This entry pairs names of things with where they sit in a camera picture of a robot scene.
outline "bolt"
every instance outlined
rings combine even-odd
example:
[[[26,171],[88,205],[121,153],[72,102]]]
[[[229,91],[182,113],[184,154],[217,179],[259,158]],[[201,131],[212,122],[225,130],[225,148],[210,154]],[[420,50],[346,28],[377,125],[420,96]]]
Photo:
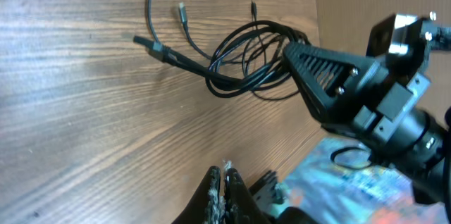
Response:
[[[337,88],[335,89],[335,93],[336,93],[336,94],[339,94],[339,95],[344,94],[344,93],[345,93],[345,89],[342,88],[342,87],[337,87]]]
[[[432,40],[432,33],[426,32],[426,34],[424,35],[424,37],[426,38],[426,40],[431,41],[431,40]]]
[[[358,74],[359,74],[359,69],[357,69],[357,68],[351,69],[350,75],[351,75],[352,77],[358,76]]]
[[[432,145],[434,144],[434,142],[435,142],[435,138],[431,137],[431,139],[428,141],[428,143],[426,143],[426,148],[430,149],[432,147]]]
[[[431,20],[437,20],[437,13],[435,13],[434,11],[431,11],[431,12],[429,13],[429,18],[430,18]]]

